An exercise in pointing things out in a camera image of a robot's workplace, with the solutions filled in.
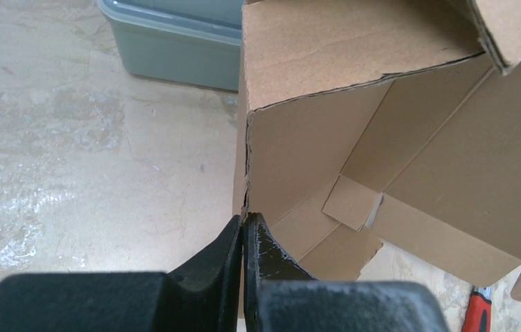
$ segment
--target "concrete floor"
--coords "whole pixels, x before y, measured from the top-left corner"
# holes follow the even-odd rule
[[[121,66],[92,0],[0,0],[0,279],[172,270],[231,215],[235,96]],[[493,331],[521,331],[495,289]],[[458,331],[470,286],[391,245],[361,279],[407,279]]]

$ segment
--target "gray plastic container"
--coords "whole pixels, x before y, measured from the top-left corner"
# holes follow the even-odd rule
[[[236,91],[243,1],[206,1],[215,5],[202,6],[202,0],[98,0],[98,6],[130,73]]]

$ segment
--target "cardboard box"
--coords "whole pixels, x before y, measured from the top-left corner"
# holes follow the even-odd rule
[[[521,0],[251,2],[236,213],[320,279],[380,239],[477,286],[521,264]]]

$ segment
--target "stained floor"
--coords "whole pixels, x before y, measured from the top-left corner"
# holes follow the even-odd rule
[[[236,97],[132,77],[92,0],[0,0],[0,279],[171,270],[231,215]],[[494,331],[521,331],[496,286]],[[469,285],[391,245],[361,279],[408,279],[458,331]]]

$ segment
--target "red tool handle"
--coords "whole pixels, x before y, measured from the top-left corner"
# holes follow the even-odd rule
[[[462,332],[489,332],[491,330],[491,304],[481,293],[472,292],[464,318]]]

